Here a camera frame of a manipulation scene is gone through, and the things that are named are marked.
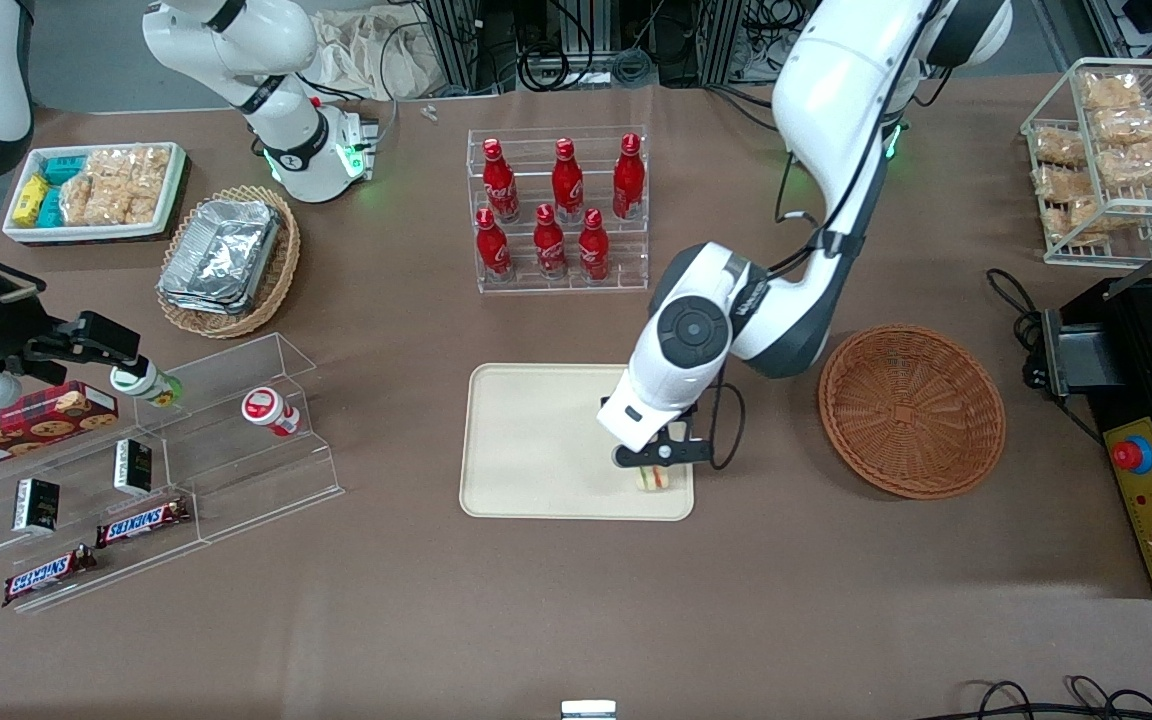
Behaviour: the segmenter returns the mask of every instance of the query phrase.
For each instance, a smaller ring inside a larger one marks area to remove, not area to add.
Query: cookie box
[[[29,393],[0,410],[0,460],[18,457],[118,420],[118,401],[85,382]]]
[[[44,247],[44,245],[91,245],[101,242],[127,242],[134,240],[156,240],[156,236],[164,233],[172,219],[173,210],[177,204],[180,180],[183,177],[185,167],[185,152],[175,142],[128,142],[123,145],[73,145],[69,147],[38,147],[29,151],[24,165],[20,168],[17,184],[12,191],[12,204],[8,209],[14,209],[20,194],[26,188],[29,179],[35,173],[41,172],[41,166],[51,158],[69,158],[69,156],[88,156],[97,149],[120,149],[131,150],[137,145],[160,145],[172,149],[172,159],[168,160],[168,173],[162,180],[162,190],[159,192],[159,204],[156,206],[154,220],[147,223],[126,225],[76,225],[76,227],[60,228],[26,228],[20,227],[12,219],[12,213],[3,214],[3,234],[21,245]]]

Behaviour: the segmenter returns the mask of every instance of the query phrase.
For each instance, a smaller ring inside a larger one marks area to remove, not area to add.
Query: brown woven basket
[[[259,290],[256,291],[256,306],[243,314],[200,313],[197,310],[172,305],[161,296],[159,306],[162,306],[162,313],[168,316],[168,320],[183,331],[215,340],[243,336],[268,323],[278,311],[278,306],[283,304],[288,288],[291,288],[291,275],[296,274],[296,263],[301,258],[301,230],[296,227],[296,218],[291,217],[291,209],[288,209],[287,202],[264,187],[233,187],[212,195],[207,200],[260,200],[266,202],[282,215],[283,222],[279,225],[278,236],[274,237],[276,244],[273,252],[270,252],[270,263],[265,265],[265,275],[262,278]],[[180,245],[180,236],[184,234],[189,220],[194,219],[200,206],[202,202],[189,211],[180,222],[177,232],[173,234],[172,245],[162,259],[165,270]]]
[[[820,374],[820,419],[856,473],[915,500],[961,495],[1002,454],[998,388],[948,338],[881,325],[848,338]]]

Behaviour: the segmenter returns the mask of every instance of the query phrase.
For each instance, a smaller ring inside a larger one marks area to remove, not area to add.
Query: small bottle
[[[558,156],[558,160],[551,177],[554,184],[554,205],[558,205],[558,222],[578,223],[581,211],[585,207],[585,173],[576,164],[576,145],[570,137],[558,138],[554,156]]]
[[[567,275],[567,255],[563,255],[563,229],[554,223],[554,206],[547,202],[536,209],[536,229],[531,233],[536,243],[536,260],[540,262],[540,275],[547,281],[561,281]]]
[[[301,429],[301,410],[288,406],[287,400],[271,387],[259,387],[243,397],[243,418],[270,429],[278,437],[296,434]]]
[[[109,371],[109,384],[114,389],[146,401],[151,406],[166,407],[180,399],[180,381],[154,366],[154,362],[145,359],[145,377],[137,377],[122,367]]]
[[[579,267],[586,282],[598,285],[607,279],[608,245],[602,213],[598,209],[585,210],[585,229],[579,234]]]
[[[488,137],[483,142],[483,156],[488,160],[483,168],[483,184],[488,191],[488,202],[502,223],[518,220],[518,184],[513,179],[513,168],[505,160],[500,141]]]
[[[479,225],[479,258],[486,270],[488,282],[502,283],[513,280],[513,263],[509,262],[509,241],[505,232],[495,223],[490,209],[479,209],[475,221]]]
[[[621,138],[621,159],[612,172],[612,213],[622,220],[643,218],[643,188],[649,173],[643,167],[643,138],[627,132]]]

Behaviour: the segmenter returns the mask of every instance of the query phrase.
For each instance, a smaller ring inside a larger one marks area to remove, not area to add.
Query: coca-cola bottle
[[[548,281],[556,281],[567,274],[567,256],[563,255],[563,229],[554,223],[554,206],[541,202],[536,209],[536,229],[531,233],[536,243],[536,260],[540,262],[540,274]]]
[[[634,132],[621,138],[621,159],[612,172],[612,213],[622,220],[643,218],[643,188],[649,173],[639,157],[642,149],[643,138]]]
[[[607,251],[611,243],[602,228],[602,213],[598,209],[585,210],[585,229],[579,232],[579,268],[590,283],[607,279]]]
[[[513,263],[509,260],[509,242],[505,232],[495,223],[495,215],[490,209],[479,209],[475,221],[479,225],[479,258],[486,270],[488,282],[502,283],[513,280]]]
[[[488,191],[488,202],[497,219],[502,223],[517,222],[518,187],[513,181],[513,168],[506,162],[503,150],[500,150],[500,141],[486,138],[483,142],[483,156],[488,161],[483,168],[483,184]]]
[[[554,143],[553,184],[554,205],[558,205],[558,221],[563,225],[578,223],[585,206],[585,174],[576,164],[576,145],[570,137],[558,138]]]

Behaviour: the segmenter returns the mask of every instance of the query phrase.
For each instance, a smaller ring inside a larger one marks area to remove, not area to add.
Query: red and white bottle
[[[567,255],[563,255],[563,229],[554,223],[554,206],[547,202],[536,209],[536,229],[531,233],[536,243],[536,260],[540,263],[540,275],[547,281],[559,281],[567,275]]]
[[[598,209],[585,210],[585,229],[579,233],[579,268],[586,282],[596,285],[607,279],[609,247],[602,213]]]
[[[513,280],[513,263],[509,260],[509,241],[505,237],[505,232],[495,223],[492,210],[479,209],[473,219],[479,227],[479,258],[483,259],[483,268],[486,270],[488,282],[502,283]]]
[[[621,138],[621,159],[612,172],[612,213],[622,220],[643,218],[643,190],[649,170],[643,167],[643,138],[627,132]]]
[[[570,137],[558,138],[554,143],[554,162],[552,174],[554,184],[554,205],[558,205],[558,222],[562,225],[578,223],[581,211],[585,209],[585,173],[576,164],[576,145]]]
[[[518,184],[513,179],[513,168],[505,160],[503,150],[500,150],[500,141],[486,138],[483,142],[483,156],[488,161],[483,168],[483,184],[488,191],[488,202],[497,219],[502,223],[517,222]]]
[[[247,397],[243,397],[243,418],[270,429],[278,437],[296,434],[296,430],[301,427],[301,410],[288,406],[287,400],[270,387],[247,393]]]

